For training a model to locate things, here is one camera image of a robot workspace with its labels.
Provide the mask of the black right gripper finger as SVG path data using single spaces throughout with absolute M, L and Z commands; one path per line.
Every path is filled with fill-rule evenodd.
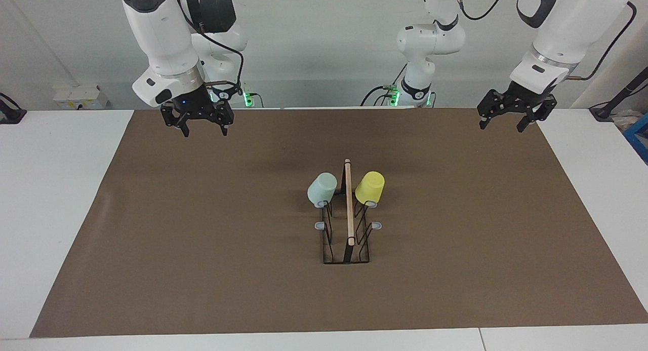
M 234 123 L 234 112 L 229 102 L 214 104 L 214 123 L 220 126 L 223 136 L 227 136 L 229 125 Z
M 167 127 L 174 127 L 180 130 L 185 138 L 188 138 L 190 130 L 188 129 L 187 121 L 190 118 L 190 113 L 181 112 L 179 116 L 174 115 L 174 108 L 169 105 L 162 105 L 162 117 L 164 118 Z

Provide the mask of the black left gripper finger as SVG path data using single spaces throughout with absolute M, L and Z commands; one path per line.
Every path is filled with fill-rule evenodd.
M 501 115 L 502 95 L 496 90 L 489 90 L 484 98 L 477 105 L 477 113 L 480 116 L 479 127 L 486 129 L 490 121 Z
M 524 113 L 524 116 L 521 118 L 518 125 L 516 125 L 517 131 L 522 133 L 529 125 L 532 125 L 537 121 L 545 121 L 556 105 L 557 100 L 553 95 L 549 95 L 546 99 L 542 100 L 541 104 L 535 108 L 522 104 L 520 108 L 521 113 Z

